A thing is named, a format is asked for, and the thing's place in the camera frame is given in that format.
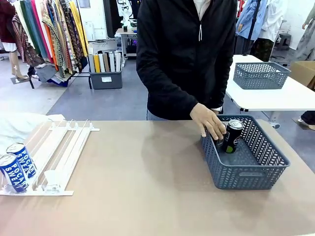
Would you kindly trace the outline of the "person's right hand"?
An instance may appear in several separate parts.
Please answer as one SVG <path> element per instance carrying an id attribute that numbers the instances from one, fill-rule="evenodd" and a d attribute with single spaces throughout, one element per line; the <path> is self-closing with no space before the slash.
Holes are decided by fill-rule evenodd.
<path id="1" fill-rule="evenodd" d="M 207 136 L 207 130 L 214 140 L 223 140 L 226 128 L 214 111 L 197 103 L 191 110 L 190 117 L 198 125 L 202 137 Z"/>

